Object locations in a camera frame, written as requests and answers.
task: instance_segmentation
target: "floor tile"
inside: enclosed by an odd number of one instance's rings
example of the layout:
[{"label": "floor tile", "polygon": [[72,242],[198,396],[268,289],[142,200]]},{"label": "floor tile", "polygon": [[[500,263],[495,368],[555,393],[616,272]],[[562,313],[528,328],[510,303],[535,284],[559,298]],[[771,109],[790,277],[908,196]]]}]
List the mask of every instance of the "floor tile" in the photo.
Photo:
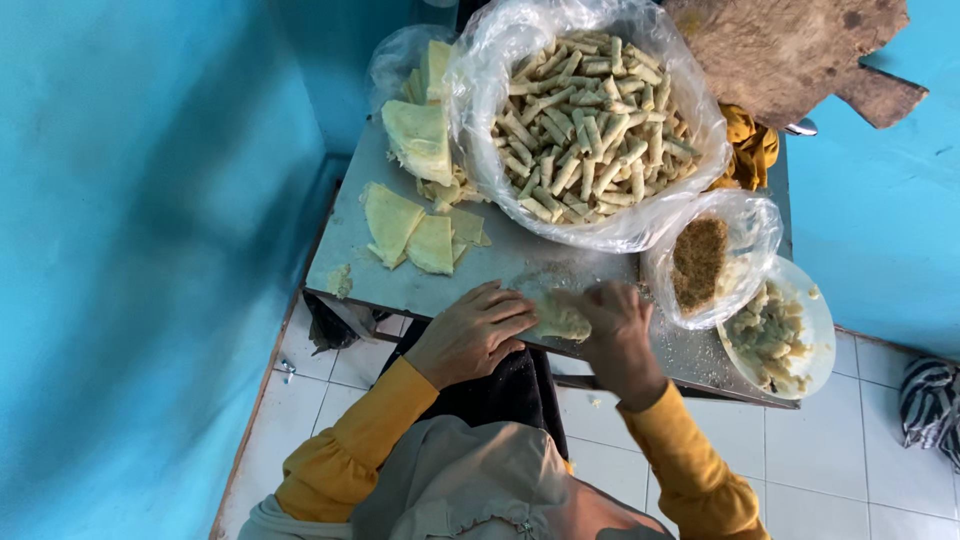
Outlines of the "floor tile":
[{"label": "floor tile", "polygon": [[763,407],[685,399],[690,416],[738,475],[764,479]]},{"label": "floor tile", "polygon": [[[756,500],[760,506],[760,521],[766,524],[767,521],[767,511],[766,511],[766,482],[758,479],[746,478],[747,483],[750,484],[750,487],[754,488],[756,493]],[[657,482],[657,477],[654,476],[653,472],[650,473],[650,479],[647,481],[647,510],[646,512],[651,516],[659,519],[663,522],[664,525],[673,532],[674,536],[680,536],[680,529],[677,527],[677,524],[668,520],[666,516],[663,515],[663,512],[660,511],[660,506],[658,501],[660,500],[660,484]]]},{"label": "floor tile", "polygon": [[871,540],[957,540],[957,523],[909,510],[870,505]]},{"label": "floor tile", "polygon": [[403,335],[403,324],[406,317],[403,315],[391,315],[376,324],[376,330],[389,335]]},{"label": "floor tile", "polygon": [[767,482],[767,531],[777,540],[867,540],[867,504]]},{"label": "floor tile", "polygon": [[766,410],[767,479],[867,501],[860,382],[833,374],[800,410]]},{"label": "floor tile", "polygon": [[369,390],[394,347],[396,343],[389,341],[357,341],[337,355],[330,382]]},{"label": "floor tile", "polygon": [[303,377],[284,384],[283,378],[278,371],[270,374],[250,440],[230,485],[221,522],[226,538],[236,538],[250,509],[283,481],[283,460],[310,437],[316,411],[324,400],[326,382]]},{"label": "floor tile", "polygon": [[593,375],[593,369],[585,360],[569,356],[547,353],[550,360],[550,373],[554,375]]},{"label": "floor tile", "polygon": [[643,511],[650,470],[643,454],[573,437],[566,438],[566,446],[574,476]]},{"label": "floor tile", "polygon": [[316,422],[310,436],[315,436],[336,424],[337,420],[340,420],[340,417],[347,412],[347,409],[357,403],[357,400],[364,397],[366,393],[367,390],[331,383],[329,388],[326,389],[326,396],[323,406],[320,407],[320,413],[315,416]]},{"label": "floor tile", "polygon": [[936,449],[906,449],[898,414],[899,391],[860,382],[871,503],[956,518],[949,460]]},{"label": "floor tile", "polygon": [[856,337],[856,361],[863,380],[900,388],[903,368],[911,359],[913,356],[882,341]]},{"label": "floor tile", "polygon": [[558,387],[557,401],[567,435],[639,452],[623,418],[616,412],[620,400],[612,393]]},{"label": "floor tile", "polygon": [[856,370],[856,339],[853,334],[836,331],[837,356],[833,362],[833,371],[851,377],[859,377]]},{"label": "floor tile", "polygon": [[310,324],[312,322],[313,316],[310,314],[310,308],[306,306],[303,295],[298,291],[297,305],[294,306],[294,312],[290,315],[287,330],[283,334],[283,341],[280,342],[280,354],[274,360],[274,368],[285,372],[286,369],[280,361],[286,359],[288,363],[297,368],[297,376],[304,375],[314,379],[329,380],[333,363],[337,359],[337,351],[324,351],[314,356],[317,346],[310,341]]}]

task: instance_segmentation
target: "black and white striped fabric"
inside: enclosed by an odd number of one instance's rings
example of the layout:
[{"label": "black and white striped fabric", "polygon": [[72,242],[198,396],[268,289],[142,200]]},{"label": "black and white striped fabric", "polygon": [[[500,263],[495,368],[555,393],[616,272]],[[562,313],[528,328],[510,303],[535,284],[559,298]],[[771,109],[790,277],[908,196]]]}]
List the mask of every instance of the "black and white striped fabric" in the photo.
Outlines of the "black and white striped fabric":
[{"label": "black and white striped fabric", "polygon": [[937,358],[907,365],[900,387],[903,446],[938,447],[960,472],[960,369]]}]

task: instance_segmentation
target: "yellow sleeve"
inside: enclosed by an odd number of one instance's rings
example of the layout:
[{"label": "yellow sleeve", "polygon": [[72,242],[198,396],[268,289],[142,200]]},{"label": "yellow sleeve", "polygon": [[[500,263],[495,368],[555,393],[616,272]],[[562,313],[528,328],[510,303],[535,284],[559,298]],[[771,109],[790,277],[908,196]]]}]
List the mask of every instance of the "yellow sleeve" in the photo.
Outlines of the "yellow sleeve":
[{"label": "yellow sleeve", "polygon": [[283,462],[274,496],[301,521],[345,523],[376,486],[377,469],[439,393],[401,356],[370,392]]},{"label": "yellow sleeve", "polygon": [[660,483],[660,510],[681,538],[769,539],[747,481],[731,472],[671,382],[643,412],[617,407]]}]

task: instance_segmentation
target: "metal table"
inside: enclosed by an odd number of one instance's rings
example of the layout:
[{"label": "metal table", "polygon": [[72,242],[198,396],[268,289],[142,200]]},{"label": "metal table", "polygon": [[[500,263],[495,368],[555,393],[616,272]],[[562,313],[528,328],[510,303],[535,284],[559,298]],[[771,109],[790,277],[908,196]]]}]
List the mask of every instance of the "metal table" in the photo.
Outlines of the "metal table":
[{"label": "metal table", "polygon": [[[367,182],[378,182],[394,193],[429,209],[429,202],[416,190],[413,177],[396,161],[387,161],[387,136],[378,123],[368,121],[353,160],[337,195],[317,253],[307,274],[307,288],[330,297],[327,273],[338,265],[350,265],[353,288],[347,302],[384,309],[419,319],[431,319],[454,300],[481,282],[502,279],[503,286],[538,296],[551,287],[582,289],[601,280],[636,282],[637,255],[611,255],[557,244],[530,233],[501,212],[496,205],[464,202],[458,208],[485,218],[484,230],[493,245],[472,248],[453,277],[422,273],[410,262],[391,272],[367,244],[370,230],[359,202]],[[785,152],[780,147],[777,168],[770,171],[770,185],[789,216]],[[789,257],[789,229],[781,254]],[[534,347],[566,356],[581,357],[581,344],[558,337],[537,337],[528,331],[519,336]],[[733,367],[716,331],[687,331],[667,323],[655,310],[651,343],[663,373],[679,386],[708,392],[726,399],[784,408],[799,402],[772,398],[750,385]]]}]

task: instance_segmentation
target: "blue wall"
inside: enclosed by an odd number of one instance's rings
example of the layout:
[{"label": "blue wall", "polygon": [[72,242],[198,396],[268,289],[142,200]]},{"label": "blue wall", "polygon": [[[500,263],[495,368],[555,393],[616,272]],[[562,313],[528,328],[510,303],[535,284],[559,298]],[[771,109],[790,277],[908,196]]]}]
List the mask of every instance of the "blue wall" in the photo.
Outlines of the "blue wall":
[{"label": "blue wall", "polygon": [[867,63],[930,89],[875,130],[837,98],[787,143],[794,254],[834,320],[960,358],[960,4],[908,2],[912,22]]},{"label": "blue wall", "polygon": [[410,0],[279,0],[326,149],[353,154],[370,105],[367,64],[384,37],[407,25]]},{"label": "blue wall", "polygon": [[206,538],[329,178],[257,0],[0,6],[0,537]]}]

